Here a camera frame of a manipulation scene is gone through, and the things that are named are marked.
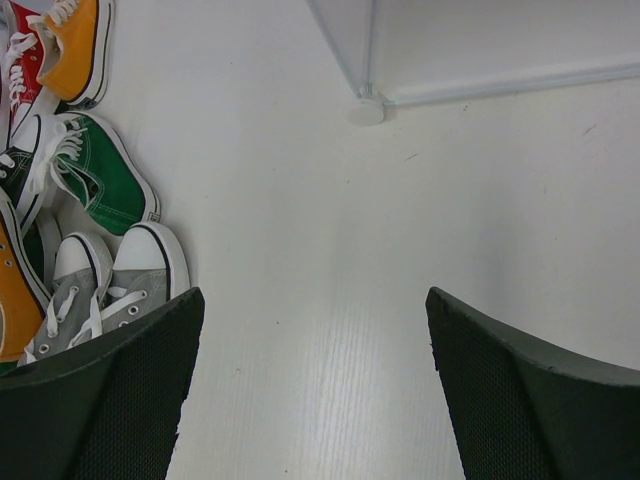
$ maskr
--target sneaker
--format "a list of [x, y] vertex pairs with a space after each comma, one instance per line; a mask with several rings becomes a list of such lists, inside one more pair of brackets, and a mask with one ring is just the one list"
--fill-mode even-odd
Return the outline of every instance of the sneaker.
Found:
[[160, 219], [156, 194], [111, 125], [80, 112], [51, 117], [56, 120], [53, 140], [45, 149], [46, 156], [34, 160], [38, 171], [30, 192], [44, 193], [47, 178], [53, 179], [113, 235], [124, 235], [138, 222]]
[[5, 88], [9, 90], [6, 115], [10, 117], [10, 138], [30, 115], [55, 113], [60, 98], [36, 80], [44, 50], [29, 28], [27, 17], [37, 13], [9, 0], [4, 2], [3, 10], [9, 35], [9, 48], [2, 60], [2, 74]]
[[36, 192], [32, 178], [36, 177], [37, 166], [45, 158], [46, 135], [52, 130], [53, 122], [46, 124], [42, 117], [34, 115], [13, 137], [13, 145], [0, 155], [0, 187], [9, 195], [18, 214], [20, 229], [25, 235], [33, 224], [45, 199], [44, 189]]
[[40, 210], [23, 242], [29, 262], [48, 292], [53, 288], [53, 270], [61, 241], [56, 219], [49, 210]]
[[109, 249], [98, 235], [72, 233], [63, 240], [56, 260], [53, 299], [19, 365], [67, 350], [92, 312], [100, 315], [112, 266]]
[[30, 18], [44, 47], [38, 82], [72, 106], [91, 108], [107, 90], [113, 0], [55, 0]]
[[167, 227], [154, 222], [134, 225], [120, 244], [108, 292], [111, 304], [90, 316], [69, 347], [142, 318], [189, 289], [182, 247]]
[[0, 189], [0, 362], [20, 358], [40, 328], [49, 300], [25, 254], [11, 200]]

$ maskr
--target black mesh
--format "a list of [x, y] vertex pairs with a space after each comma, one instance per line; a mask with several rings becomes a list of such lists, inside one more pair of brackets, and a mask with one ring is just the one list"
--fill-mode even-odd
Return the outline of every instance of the black mesh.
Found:
[[114, 360], [72, 478], [165, 478], [198, 350], [201, 322], [188, 318], [200, 313], [192, 301]]
[[509, 353], [472, 323], [452, 318], [445, 303], [429, 307], [436, 368], [467, 478], [556, 478]]
[[0, 379], [0, 479], [165, 478], [204, 319], [192, 289]]
[[467, 478], [640, 479], [640, 372], [432, 289], [433, 353]]

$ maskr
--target yellow sneaker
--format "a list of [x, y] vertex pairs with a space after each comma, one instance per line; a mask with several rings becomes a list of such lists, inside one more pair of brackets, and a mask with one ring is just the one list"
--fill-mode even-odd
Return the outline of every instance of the yellow sneaker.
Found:
[[114, 18], [113, 0], [56, 0], [48, 13], [29, 17], [44, 47], [38, 82], [69, 105], [97, 105], [107, 91]]
[[27, 260], [11, 200], [0, 189], [0, 362], [22, 356], [42, 324], [49, 300]]

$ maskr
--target white shoelace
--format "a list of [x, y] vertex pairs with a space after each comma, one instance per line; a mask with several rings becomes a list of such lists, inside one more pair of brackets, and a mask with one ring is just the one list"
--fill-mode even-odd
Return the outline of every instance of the white shoelace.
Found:
[[[76, 120], [69, 122], [70, 128], [63, 122], [57, 122], [53, 126], [53, 138], [47, 143], [44, 150], [44, 159], [29, 175], [27, 179], [27, 188], [30, 193], [40, 194], [47, 190], [50, 180], [58, 182], [59, 174], [69, 173], [70, 167], [68, 160], [77, 162], [80, 152], [82, 151], [82, 132], [86, 128], [82, 128]], [[66, 155], [67, 158], [61, 158], [60, 155]], [[63, 190], [67, 190], [64, 185], [58, 186]], [[89, 191], [85, 185], [86, 198], [89, 199]]]
[[25, 35], [16, 32], [9, 39], [9, 49], [2, 58], [2, 76], [5, 83], [9, 84], [9, 102], [11, 109], [20, 103], [19, 95], [27, 91], [24, 86], [24, 72], [20, 65], [14, 65], [18, 58], [22, 58], [24, 52], [33, 48], [38, 39], [33, 33]]
[[107, 293], [111, 295], [113, 298], [117, 298], [115, 302], [109, 305], [102, 311], [98, 311], [97, 313], [91, 311], [89, 319], [82, 324], [82, 328], [78, 334], [73, 337], [71, 342], [69, 343], [69, 348], [75, 347], [78, 344], [80, 338], [86, 333], [90, 332], [89, 339], [94, 339], [102, 335], [102, 322], [112, 315], [124, 310], [125, 308], [133, 305], [140, 300], [147, 298], [147, 292], [141, 290], [136, 292], [131, 292], [128, 295], [127, 290], [120, 287], [111, 287], [107, 290]]
[[[36, 23], [43, 24], [45, 16], [49, 15], [55, 26], [60, 27], [63, 23], [69, 20], [71, 15], [75, 13], [78, 8], [78, 4], [81, 1], [82, 0], [55, 0], [51, 10], [49, 10], [45, 15], [29, 15], [27, 17], [27, 22], [29, 23], [29, 26]], [[47, 37], [54, 37], [53, 33], [48, 28], [44, 28], [43, 31]]]
[[[69, 315], [69, 311], [71, 311], [71, 307], [73, 306], [73, 301], [79, 291], [80, 289], [76, 286], [69, 289], [69, 296], [64, 302], [62, 302], [62, 305], [60, 305], [58, 313], [55, 312], [53, 307], [53, 300], [49, 303], [49, 306], [47, 307], [47, 316], [44, 320], [47, 326], [47, 336], [49, 338], [56, 338], [58, 336], [58, 324], [66, 320], [67, 315]], [[27, 363], [33, 363], [37, 360], [31, 351], [32, 348], [33, 342], [27, 345], [24, 349], [24, 353], [27, 357]]]
[[48, 12], [53, 23], [55, 23], [57, 27], [61, 26], [73, 15], [81, 1], [82, 0], [56, 0]]

